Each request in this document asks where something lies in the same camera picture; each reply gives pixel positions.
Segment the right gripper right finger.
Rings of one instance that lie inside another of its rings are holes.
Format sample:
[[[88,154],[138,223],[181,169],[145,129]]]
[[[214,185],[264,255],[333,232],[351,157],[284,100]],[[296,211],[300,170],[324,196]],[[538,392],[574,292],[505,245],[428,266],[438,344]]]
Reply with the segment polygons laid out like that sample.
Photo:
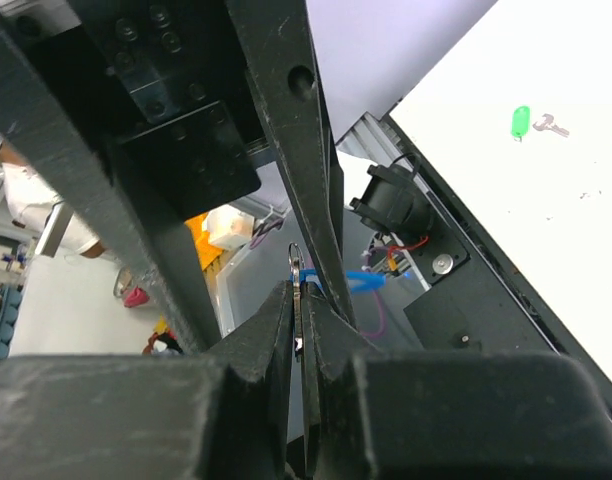
[[[302,289],[314,479],[612,479],[592,377],[552,353],[383,352]]]

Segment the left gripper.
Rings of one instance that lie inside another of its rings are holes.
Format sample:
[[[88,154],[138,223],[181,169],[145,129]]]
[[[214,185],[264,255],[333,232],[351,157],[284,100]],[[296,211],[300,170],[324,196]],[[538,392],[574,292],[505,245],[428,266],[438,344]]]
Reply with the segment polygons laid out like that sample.
[[[147,288],[187,353],[221,332],[175,213],[260,187],[247,153],[260,122],[326,299],[356,324],[307,5],[226,7],[230,18],[220,1],[0,1],[0,132]]]

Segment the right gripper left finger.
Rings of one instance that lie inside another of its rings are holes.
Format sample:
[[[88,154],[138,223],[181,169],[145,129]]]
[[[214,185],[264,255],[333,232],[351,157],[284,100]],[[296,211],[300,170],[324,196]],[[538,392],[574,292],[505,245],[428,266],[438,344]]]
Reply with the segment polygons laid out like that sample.
[[[209,351],[0,360],[0,479],[280,479],[291,285]]]

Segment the blue key tag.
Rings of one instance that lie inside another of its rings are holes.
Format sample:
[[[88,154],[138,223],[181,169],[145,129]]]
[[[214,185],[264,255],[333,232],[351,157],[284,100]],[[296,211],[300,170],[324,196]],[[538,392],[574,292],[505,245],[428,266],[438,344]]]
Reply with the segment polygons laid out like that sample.
[[[299,281],[314,282],[318,287],[322,286],[318,274],[314,268],[300,271]],[[376,291],[384,287],[386,277],[384,274],[368,271],[345,271],[345,285],[351,294]]]

